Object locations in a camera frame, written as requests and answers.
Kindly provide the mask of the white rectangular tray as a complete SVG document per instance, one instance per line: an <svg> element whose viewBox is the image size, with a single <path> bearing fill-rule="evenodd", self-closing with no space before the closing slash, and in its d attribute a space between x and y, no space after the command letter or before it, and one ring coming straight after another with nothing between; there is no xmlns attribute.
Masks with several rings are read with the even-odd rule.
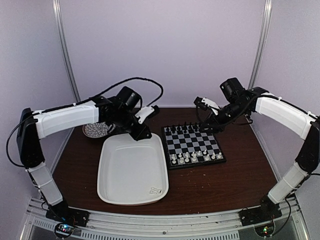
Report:
<svg viewBox="0 0 320 240"><path fill-rule="evenodd" d="M162 189L150 194L151 187ZM99 159L97 194L112 205L140 206L155 203L169 191L169 177L161 138L135 141L129 134L107 138Z"/></svg>

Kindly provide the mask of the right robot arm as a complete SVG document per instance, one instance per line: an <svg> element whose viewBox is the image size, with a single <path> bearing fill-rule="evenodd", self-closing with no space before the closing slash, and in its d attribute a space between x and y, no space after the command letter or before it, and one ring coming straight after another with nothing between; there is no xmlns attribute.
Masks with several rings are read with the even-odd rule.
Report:
<svg viewBox="0 0 320 240"><path fill-rule="evenodd" d="M220 133L225 127L234 123L239 117L251 116L257 113L266 117L266 122L274 120L273 126L279 130L270 132L270 140L278 144L284 140L281 147L285 153L292 149L290 156L294 157L292 166L282 175L282 178L260 200L256 210L259 220L268 220L275 212L276 205L298 190L312 175L320 164L320 118L292 103L275 96L261 87L246 89L237 78L229 78L220 86L227 100L227 105L219 107L207 97L197 97L194 104L202 110L210 110L211 114L200 122L201 132Z"/></svg>

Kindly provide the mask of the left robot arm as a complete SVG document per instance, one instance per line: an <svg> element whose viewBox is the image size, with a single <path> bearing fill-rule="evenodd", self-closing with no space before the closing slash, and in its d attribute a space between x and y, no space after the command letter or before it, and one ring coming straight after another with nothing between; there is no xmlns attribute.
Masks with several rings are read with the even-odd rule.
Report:
<svg viewBox="0 0 320 240"><path fill-rule="evenodd" d="M50 109L25 108L19 123L7 137L6 157L12 165L28 173L34 186L52 207L53 215L61 222L67 222L72 218L72 211L46 164L41 140L60 132L68 138L74 128L97 123L114 124L135 141L149 139L151 131L145 120L156 112L156 107L149 103L134 112L139 102L142 97L124 86L118 94L108 98L99 93L81 102Z"/></svg>

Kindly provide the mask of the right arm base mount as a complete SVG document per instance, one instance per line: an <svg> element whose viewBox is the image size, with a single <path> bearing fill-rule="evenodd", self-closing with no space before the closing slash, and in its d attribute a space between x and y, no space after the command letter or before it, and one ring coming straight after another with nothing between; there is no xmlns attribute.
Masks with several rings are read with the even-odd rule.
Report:
<svg viewBox="0 0 320 240"><path fill-rule="evenodd" d="M261 206L253 208L243 208L238 212L242 226L256 225L268 221L272 221L282 216L280 209L273 210L266 213L262 210Z"/></svg>

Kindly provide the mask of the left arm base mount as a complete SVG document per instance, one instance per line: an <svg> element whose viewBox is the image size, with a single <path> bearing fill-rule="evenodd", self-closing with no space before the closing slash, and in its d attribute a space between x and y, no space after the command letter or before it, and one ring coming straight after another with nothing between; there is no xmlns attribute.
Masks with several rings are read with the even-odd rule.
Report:
<svg viewBox="0 0 320 240"><path fill-rule="evenodd" d="M86 227L90 213L85 210L74 208L58 209L49 208L46 211L45 217L57 222L65 223L71 226Z"/></svg>

